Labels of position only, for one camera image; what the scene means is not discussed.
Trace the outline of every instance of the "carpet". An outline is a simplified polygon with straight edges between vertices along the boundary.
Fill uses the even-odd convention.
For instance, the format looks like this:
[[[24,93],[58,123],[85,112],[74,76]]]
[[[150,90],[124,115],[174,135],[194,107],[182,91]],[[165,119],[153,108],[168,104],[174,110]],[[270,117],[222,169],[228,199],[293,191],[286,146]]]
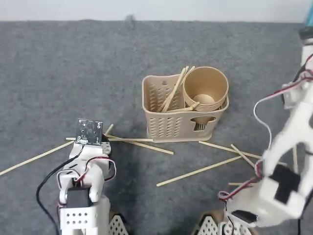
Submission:
[[[78,118],[102,120],[104,129],[114,123],[112,134],[119,137],[146,137],[141,80],[149,74],[176,74],[186,65],[213,66],[229,79],[230,106],[210,141],[262,154],[268,133],[252,109],[299,69],[300,28],[279,23],[1,22],[0,170],[74,137]],[[274,135],[288,118],[279,98],[261,104],[258,113]],[[154,145],[175,154],[112,143],[117,176],[103,193],[135,235],[190,234],[202,212],[223,207],[219,190],[232,190],[228,182],[253,175],[251,166],[238,160],[157,188],[161,181],[236,155],[198,142]],[[70,150],[68,146],[0,177],[0,234],[54,234],[35,191]],[[290,154],[282,161],[292,167]],[[55,218],[58,193],[54,177],[41,193]],[[310,205],[302,235],[313,231],[312,212]],[[258,231],[295,235],[297,223]]]

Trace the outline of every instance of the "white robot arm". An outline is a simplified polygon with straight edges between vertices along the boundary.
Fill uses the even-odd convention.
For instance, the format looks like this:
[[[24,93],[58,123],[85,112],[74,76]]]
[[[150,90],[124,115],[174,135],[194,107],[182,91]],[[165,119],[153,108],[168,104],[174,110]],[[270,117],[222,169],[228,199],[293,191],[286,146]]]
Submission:
[[[285,108],[292,109],[283,130],[263,153],[263,177],[256,186],[242,188],[226,202],[225,217],[246,227],[268,227],[285,220],[299,219],[313,190],[313,82],[311,63],[313,45],[303,47],[304,70],[286,84]],[[279,159],[298,143],[306,149],[305,168],[301,175],[279,165]]]
[[[109,234],[110,202],[101,193],[104,183],[116,173],[110,153],[110,143],[102,136],[102,122],[80,119],[69,155],[70,159],[78,157],[57,174],[62,235]],[[114,175],[107,178],[110,165]]]

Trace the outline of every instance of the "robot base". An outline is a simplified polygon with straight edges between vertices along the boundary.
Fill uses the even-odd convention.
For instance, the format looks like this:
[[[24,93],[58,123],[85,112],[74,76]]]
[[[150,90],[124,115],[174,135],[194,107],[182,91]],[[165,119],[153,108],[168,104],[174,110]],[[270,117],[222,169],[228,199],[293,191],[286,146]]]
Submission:
[[[231,235],[232,224],[230,221],[223,222],[223,217],[223,210],[204,213],[192,235]],[[234,235],[259,235],[255,229],[248,229],[236,222],[234,225]]]

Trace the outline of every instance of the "paper cup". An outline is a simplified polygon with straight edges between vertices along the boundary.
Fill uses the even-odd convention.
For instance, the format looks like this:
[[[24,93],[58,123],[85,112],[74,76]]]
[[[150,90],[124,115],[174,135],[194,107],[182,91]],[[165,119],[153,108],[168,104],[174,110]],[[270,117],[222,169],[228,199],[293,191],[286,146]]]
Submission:
[[[195,110],[208,112],[221,107],[228,88],[228,80],[221,71],[213,67],[198,67],[186,75],[183,96],[188,106],[200,102]]]

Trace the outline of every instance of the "wooden chopstick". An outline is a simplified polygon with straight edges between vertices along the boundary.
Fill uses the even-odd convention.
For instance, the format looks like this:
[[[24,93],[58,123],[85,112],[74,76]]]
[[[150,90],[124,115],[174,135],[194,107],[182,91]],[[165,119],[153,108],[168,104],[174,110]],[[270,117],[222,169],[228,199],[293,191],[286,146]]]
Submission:
[[[4,175],[5,173],[8,173],[9,171],[14,170],[14,169],[16,169],[16,168],[18,168],[18,167],[20,167],[20,166],[22,166],[22,165],[31,163],[31,162],[33,162],[33,161],[39,159],[39,158],[42,158],[42,157],[44,157],[44,156],[47,156],[47,155],[49,155],[50,153],[53,153],[53,152],[55,152],[55,151],[57,151],[57,150],[59,150],[59,149],[61,149],[61,148],[64,148],[64,147],[66,147],[66,146],[68,146],[68,145],[70,145],[70,144],[72,144],[72,143],[74,143],[74,141],[67,142],[67,143],[62,144],[62,145],[60,145],[60,146],[58,146],[58,147],[56,147],[56,148],[53,148],[53,149],[51,149],[51,150],[49,150],[49,151],[47,151],[47,152],[45,152],[45,153],[42,153],[42,154],[40,154],[40,155],[38,155],[38,156],[36,156],[36,157],[33,157],[33,158],[28,159],[28,160],[26,160],[26,161],[24,161],[24,162],[21,162],[21,163],[19,163],[19,164],[17,164],[17,165],[14,165],[14,166],[8,168],[7,170],[1,171],[1,172],[0,172],[0,175]]]

